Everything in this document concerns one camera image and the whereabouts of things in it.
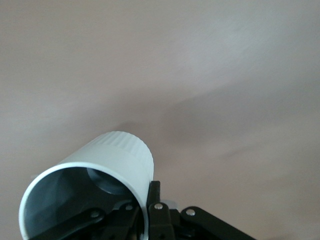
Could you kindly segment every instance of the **silver rivet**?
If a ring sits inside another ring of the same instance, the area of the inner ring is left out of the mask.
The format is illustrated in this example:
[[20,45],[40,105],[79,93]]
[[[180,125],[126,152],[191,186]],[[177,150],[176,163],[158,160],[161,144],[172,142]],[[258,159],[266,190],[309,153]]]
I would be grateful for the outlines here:
[[92,212],[91,212],[91,215],[90,215],[90,216],[91,216],[92,218],[96,218],[96,217],[98,217],[99,215],[100,215],[100,212],[97,211],[97,210],[95,210],[95,211],[92,211]]
[[194,216],[194,215],[196,215],[195,210],[193,210],[193,209],[191,209],[191,208],[189,208],[187,211],[185,211],[185,213],[186,213],[187,215],[189,215],[189,216]]
[[128,204],[127,206],[125,206],[125,210],[132,210],[134,207],[130,204]]
[[158,210],[162,209],[163,207],[164,206],[161,203],[157,203],[156,205],[154,205],[154,208]]

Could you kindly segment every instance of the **black mechanical arm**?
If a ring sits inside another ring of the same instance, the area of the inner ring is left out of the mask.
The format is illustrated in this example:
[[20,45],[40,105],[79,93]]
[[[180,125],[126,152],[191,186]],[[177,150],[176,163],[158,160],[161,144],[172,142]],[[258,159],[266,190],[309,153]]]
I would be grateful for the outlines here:
[[[149,240],[254,240],[196,206],[178,212],[160,200],[160,182],[150,183],[147,210]],[[144,232],[137,202],[125,203],[106,214],[87,209],[30,240],[140,240]]]

